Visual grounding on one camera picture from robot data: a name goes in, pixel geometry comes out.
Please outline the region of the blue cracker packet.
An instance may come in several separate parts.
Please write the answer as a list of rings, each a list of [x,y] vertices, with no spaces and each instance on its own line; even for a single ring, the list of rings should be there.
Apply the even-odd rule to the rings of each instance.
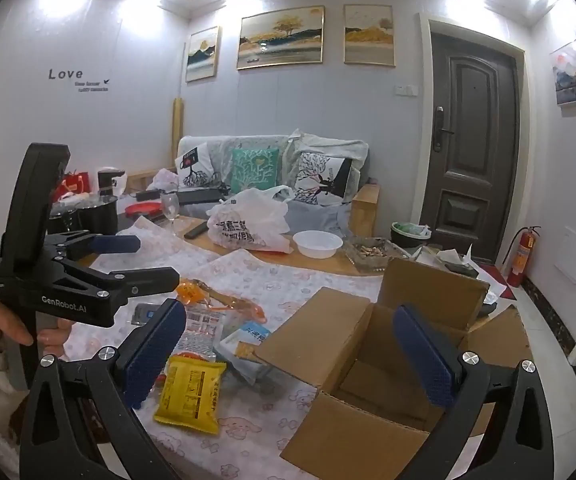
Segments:
[[[271,369],[255,355],[271,334],[263,325],[248,321],[216,344],[215,350],[251,386]]]

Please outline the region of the red doormat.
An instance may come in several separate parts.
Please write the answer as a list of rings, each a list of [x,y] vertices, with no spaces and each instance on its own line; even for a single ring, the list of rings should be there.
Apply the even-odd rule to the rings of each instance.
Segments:
[[[477,280],[489,285],[490,294],[493,294],[496,297],[504,295],[507,289],[507,283],[495,266],[488,266],[487,264],[479,264],[475,262],[474,269],[478,272]]]

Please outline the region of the yellow snack packet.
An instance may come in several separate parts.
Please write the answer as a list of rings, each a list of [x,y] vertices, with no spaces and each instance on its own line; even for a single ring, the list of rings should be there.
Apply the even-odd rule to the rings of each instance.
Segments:
[[[225,370],[222,362],[172,356],[153,419],[164,425],[218,434],[217,407]]]

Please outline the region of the wooden side table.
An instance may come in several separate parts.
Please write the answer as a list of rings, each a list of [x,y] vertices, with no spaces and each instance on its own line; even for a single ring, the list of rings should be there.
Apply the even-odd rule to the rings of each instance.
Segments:
[[[351,203],[349,229],[356,236],[372,237],[375,231],[380,186],[375,183],[363,185]]]

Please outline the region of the black trash bin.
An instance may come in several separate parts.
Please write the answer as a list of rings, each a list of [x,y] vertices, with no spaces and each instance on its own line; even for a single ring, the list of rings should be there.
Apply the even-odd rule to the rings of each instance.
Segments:
[[[415,248],[427,244],[432,236],[430,226],[414,222],[393,222],[391,242],[401,248]]]

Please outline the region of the red gift bag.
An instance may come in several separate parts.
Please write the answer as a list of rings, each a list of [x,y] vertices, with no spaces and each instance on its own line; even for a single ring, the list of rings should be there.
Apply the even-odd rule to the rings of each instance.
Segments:
[[[86,171],[66,174],[61,183],[56,187],[56,191],[53,192],[52,201],[56,203],[64,196],[89,193],[90,191],[89,174],[87,174]]]

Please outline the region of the wide landscape painting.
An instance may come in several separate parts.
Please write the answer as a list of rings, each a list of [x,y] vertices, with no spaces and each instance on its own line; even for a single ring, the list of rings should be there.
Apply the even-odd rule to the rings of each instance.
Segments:
[[[320,64],[324,36],[324,6],[299,6],[241,18],[237,70]]]

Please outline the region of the open cardboard box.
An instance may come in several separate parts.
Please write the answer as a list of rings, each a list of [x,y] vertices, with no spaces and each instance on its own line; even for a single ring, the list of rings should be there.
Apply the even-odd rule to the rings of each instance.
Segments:
[[[315,389],[280,453],[318,479],[393,479],[425,443],[442,410],[431,405],[393,335],[411,304],[433,328],[484,362],[532,356],[519,312],[479,323],[486,285],[409,260],[388,265],[376,301],[325,286],[261,344],[263,361]]]

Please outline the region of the white black mug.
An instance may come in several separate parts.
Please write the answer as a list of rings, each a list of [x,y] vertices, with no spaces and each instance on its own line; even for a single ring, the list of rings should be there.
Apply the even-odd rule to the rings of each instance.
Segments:
[[[127,174],[118,168],[106,167],[97,171],[98,192],[100,195],[120,197],[127,185]]]

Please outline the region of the orange chicken leg packet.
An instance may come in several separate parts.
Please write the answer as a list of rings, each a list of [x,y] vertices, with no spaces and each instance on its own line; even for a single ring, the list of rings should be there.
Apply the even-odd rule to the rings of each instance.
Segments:
[[[214,288],[194,278],[182,278],[175,288],[177,299],[185,306],[203,304],[216,312],[233,311],[249,321],[265,324],[264,310],[254,302],[218,292]]]

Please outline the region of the white printed plastic bag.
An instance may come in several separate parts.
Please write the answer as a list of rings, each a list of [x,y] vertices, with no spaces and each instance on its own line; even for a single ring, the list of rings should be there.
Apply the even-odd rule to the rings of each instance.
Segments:
[[[286,215],[293,199],[288,185],[247,188],[207,211],[207,235],[214,244],[230,250],[289,254]]]

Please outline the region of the right gold landscape painting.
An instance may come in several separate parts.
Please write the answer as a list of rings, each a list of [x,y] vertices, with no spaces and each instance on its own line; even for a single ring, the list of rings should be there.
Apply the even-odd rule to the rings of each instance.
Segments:
[[[345,64],[396,66],[392,6],[343,6],[343,61]]]

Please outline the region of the white wall panel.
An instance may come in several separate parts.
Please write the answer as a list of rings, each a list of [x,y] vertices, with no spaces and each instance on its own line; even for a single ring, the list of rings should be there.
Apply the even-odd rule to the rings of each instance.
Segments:
[[[576,283],[576,231],[568,226],[565,227],[564,235],[561,237],[554,266],[568,280]]]

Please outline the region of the open box on floor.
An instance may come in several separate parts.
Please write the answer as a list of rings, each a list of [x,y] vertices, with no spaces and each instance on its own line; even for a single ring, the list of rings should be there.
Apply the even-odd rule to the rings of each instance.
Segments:
[[[418,250],[416,257],[418,263],[426,264],[427,266],[434,266],[435,268],[450,271],[460,275],[465,275],[466,278],[477,279],[478,272],[474,269],[474,260],[470,258],[469,252],[466,255],[460,255],[456,249],[439,250],[430,246],[422,247]],[[485,304],[496,304],[502,297],[496,297],[488,292],[486,293]]]

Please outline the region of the black cooking pot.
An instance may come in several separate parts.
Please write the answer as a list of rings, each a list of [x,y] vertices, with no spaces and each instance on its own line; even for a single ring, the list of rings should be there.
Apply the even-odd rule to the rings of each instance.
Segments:
[[[77,194],[52,205],[47,232],[88,231],[114,235],[118,230],[117,198],[113,195]]]

